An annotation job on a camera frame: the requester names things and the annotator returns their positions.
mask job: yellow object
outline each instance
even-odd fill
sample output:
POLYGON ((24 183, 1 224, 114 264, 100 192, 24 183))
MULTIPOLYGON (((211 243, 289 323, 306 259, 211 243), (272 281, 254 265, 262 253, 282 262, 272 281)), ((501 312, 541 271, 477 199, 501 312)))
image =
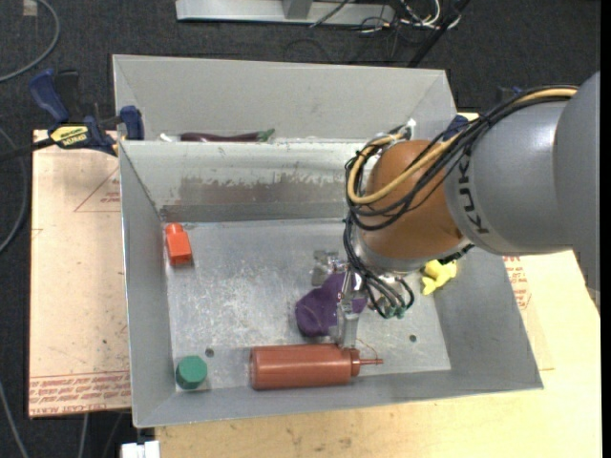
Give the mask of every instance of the yellow object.
POLYGON ((87 127, 83 125, 62 126, 49 134, 56 143, 61 143, 64 148, 74 146, 79 142, 85 142, 88 138, 87 127))
POLYGON ((431 260, 424 266, 426 276, 422 277, 424 287, 422 295, 430 295, 437 288, 442 287, 456 276, 456 260, 441 264, 438 260, 431 260))

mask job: orange block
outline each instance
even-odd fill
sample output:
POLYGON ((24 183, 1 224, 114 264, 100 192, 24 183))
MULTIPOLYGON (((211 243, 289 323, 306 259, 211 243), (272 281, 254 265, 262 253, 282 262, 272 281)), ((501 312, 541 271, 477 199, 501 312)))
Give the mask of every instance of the orange block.
POLYGON ((168 250, 170 264, 184 264, 191 262, 193 254, 189 236, 182 230, 177 222, 165 227, 165 245, 168 250))

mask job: purple plush toy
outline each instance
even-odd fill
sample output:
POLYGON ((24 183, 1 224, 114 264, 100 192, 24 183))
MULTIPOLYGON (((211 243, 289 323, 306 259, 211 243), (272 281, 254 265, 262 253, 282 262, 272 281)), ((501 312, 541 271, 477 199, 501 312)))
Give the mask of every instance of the purple plush toy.
MULTIPOLYGON (((344 285, 344 273, 330 275, 320 288, 311 290, 295 304, 297 325, 304 336, 328 336, 328 330, 337 325, 337 302, 344 285)), ((352 310, 360 313, 367 301, 354 299, 352 310)))

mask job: yellow cable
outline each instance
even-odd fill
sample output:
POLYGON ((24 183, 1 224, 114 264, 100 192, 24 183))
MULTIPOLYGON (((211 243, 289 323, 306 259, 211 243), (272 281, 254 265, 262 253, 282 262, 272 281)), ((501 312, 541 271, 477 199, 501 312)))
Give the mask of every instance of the yellow cable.
MULTIPOLYGON (((525 100, 533 100, 533 99, 544 98, 548 96, 569 97, 570 98, 576 92, 577 90, 568 89, 568 88, 554 88, 554 89, 549 89, 549 90, 542 90, 540 92, 533 92, 531 94, 524 95, 522 98, 519 98, 514 103, 518 104, 518 103, 524 102, 525 100)), ((391 181, 388 185, 386 185, 381 190, 378 190, 377 192, 367 195, 365 197, 359 197, 356 194, 356 192, 354 191, 354 183, 356 182, 357 172, 363 167, 363 163, 365 162, 365 156, 369 153, 369 151, 371 151, 373 147, 383 146, 400 137, 401 135, 387 135, 387 136, 384 136, 378 139, 377 141, 372 142, 367 148, 365 148, 362 151, 362 154, 359 155, 356 161, 354 161, 354 164, 350 168, 350 174, 348 175, 348 185, 346 188, 348 197, 350 201, 352 201, 352 203, 363 205, 366 203, 373 203, 374 201, 377 201, 380 198, 385 197, 392 190, 394 190, 399 184, 401 184, 406 179, 411 177, 415 172, 417 172, 427 163, 430 163, 431 161, 437 159, 442 153, 444 153, 452 145, 455 139, 460 137, 460 135, 454 135, 452 138, 448 139, 447 141, 440 142, 437 148, 426 153, 416 163, 412 164, 410 168, 408 168, 405 172, 403 172, 401 175, 399 175, 397 178, 395 178, 393 181, 391 181)))
POLYGON ((354 182, 356 180, 356 172, 358 171, 356 168, 357 167, 356 163, 358 162, 358 159, 357 159, 357 161, 355 161, 354 163, 354 166, 350 170, 350 175, 348 176, 348 187, 347 187, 348 197, 350 198, 350 200, 353 203, 356 203, 359 205, 362 205, 364 203, 372 203, 376 200, 379 200, 380 198, 385 197, 392 190, 394 190, 397 187, 397 185, 399 185, 400 183, 404 182, 406 179, 411 177, 415 172, 420 170, 423 166, 426 166, 428 163, 430 163, 431 161, 441 156, 441 154, 444 153, 452 145, 454 140, 457 139, 458 137, 459 135, 454 135, 447 141, 440 142, 437 148, 429 151, 424 156, 422 156, 418 161, 413 163, 412 166, 410 166, 410 168, 404 171, 401 175, 399 175, 397 178, 391 181, 384 188, 378 190, 377 192, 373 194, 367 195, 365 197, 359 197, 354 192, 354 182))

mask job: black carpet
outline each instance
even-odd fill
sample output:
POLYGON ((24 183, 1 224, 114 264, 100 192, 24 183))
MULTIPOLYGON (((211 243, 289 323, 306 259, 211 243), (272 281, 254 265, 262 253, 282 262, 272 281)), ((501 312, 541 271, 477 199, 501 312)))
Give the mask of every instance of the black carpet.
MULTIPOLYGON (((46 68, 78 70, 83 100, 108 116, 114 112, 114 53, 405 67, 427 36, 406 32, 395 43, 383 32, 365 38, 326 26, 179 23, 176 0, 47 1, 61 21, 57 46, 34 69, 0 82, 0 127, 17 146, 29 143, 32 129, 52 123, 28 92, 28 80, 46 68)), ((52 38, 53 20, 44 9, 37 18, 24 17, 20 0, 0 0, 0 75, 32 61, 52 38)), ((600 69, 600 0, 473 0, 419 67, 446 70, 463 111, 485 111, 498 101, 500 87, 578 85, 600 69)), ((0 153, 9 147, 0 136, 0 153)), ((29 171, 29 158, 25 166, 29 171)), ((0 163, 0 243, 19 213, 20 181, 18 161, 0 163)), ((32 421, 25 414, 29 276, 26 219, 0 253, 0 380, 30 456, 74 457, 82 417, 32 421)), ((91 416, 84 456, 101 455, 115 423, 113 413, 91 416)), ((115 441, 134 439, 124 416, 115 441)), ((0 456, 20 456, 2 411, 0 456)))

